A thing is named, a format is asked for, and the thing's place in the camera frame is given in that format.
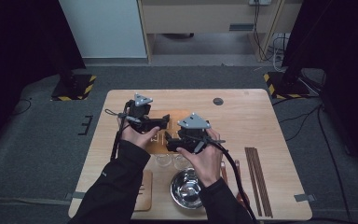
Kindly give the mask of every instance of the white wall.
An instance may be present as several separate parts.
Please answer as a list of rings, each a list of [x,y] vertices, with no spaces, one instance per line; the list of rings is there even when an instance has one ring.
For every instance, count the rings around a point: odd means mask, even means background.
[[[146,58],[136,0],[60,0],[83,58]]]

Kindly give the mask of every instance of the table top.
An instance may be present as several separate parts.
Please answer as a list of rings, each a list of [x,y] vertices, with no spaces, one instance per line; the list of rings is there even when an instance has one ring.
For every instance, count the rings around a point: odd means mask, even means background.
[[[284,141],[280,125],[272,108],[269,95],[260,89],[251,90],[116,90],[107,93],[103,110],[89,147],[77,192],[86,192],[109,162],[112,145],[118,129],[116,117],[105,109],[122,112],[124,104],[134,94],[153,98],[153,110],[187,110],[210,121],[223,146],[234,160],[241,162],[241,178],[250,205],[258,220],[308,220],[312,216],[308,201],[297,202],[295,195],[304,194],[296,167]],[[222,105],[213,99],[221,98]],[[273,217],[259,217],[255,195],[245,156],[245,147],[257,148],[267,187]],[[234,172],[226,158],[228,185],[234,195],[238,189]],[[134,212],[132,219],[206,219],[205,209],[189,210],[180,207],[172,199],[170,183],[178,172],[171,164],[159,167],[152,158],[145,167],[153,173],[152,205],[148,211]],[[75,215],[81,199],[73,199],[69,216]]]

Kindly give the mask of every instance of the black jacket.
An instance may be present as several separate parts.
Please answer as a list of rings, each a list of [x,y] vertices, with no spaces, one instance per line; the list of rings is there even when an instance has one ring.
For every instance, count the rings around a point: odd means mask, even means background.
[[[117,158],[103,168],[69,224],[129,223],[149,159],[143,149],[121,140]],[[252,223],[222,178],[202,189],[200,198],[209,223]]]

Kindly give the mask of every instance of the gray carpet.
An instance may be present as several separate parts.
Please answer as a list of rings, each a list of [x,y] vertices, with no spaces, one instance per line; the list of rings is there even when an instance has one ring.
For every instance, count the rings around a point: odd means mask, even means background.
[[[0,133],[0,198],[50,199],[64,205],[0,203],[0,223],[65,223],[69,200],[87,156],[105,95],[113,89],[267,89],[263,74],[272,67],[89,67],[97,76],[84,101],[52,102],[59,77],[48,77],[23,90],[14,114]],[[309,113],[321,100],[291,100],[275,105],[278,120]],[[319,127],[317,110],[281,123],[304,190],[313,194],[313,217],[348,220],[335,166]],[[82,123],[93,116],[87,135]],[[358,222],[358,158],[348,156],[330,122],[321,123],[341,176],[353,222]],[[326,220],[306,223],[329,223]]]

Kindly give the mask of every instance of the metal bowl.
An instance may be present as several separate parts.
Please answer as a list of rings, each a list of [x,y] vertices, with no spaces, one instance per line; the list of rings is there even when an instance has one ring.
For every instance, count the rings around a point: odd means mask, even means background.
[[[171,195],[180,206],[187,209],[196,209],[202,207],[199,196],[201,185],[194,169],[187,168],[173,177]]]

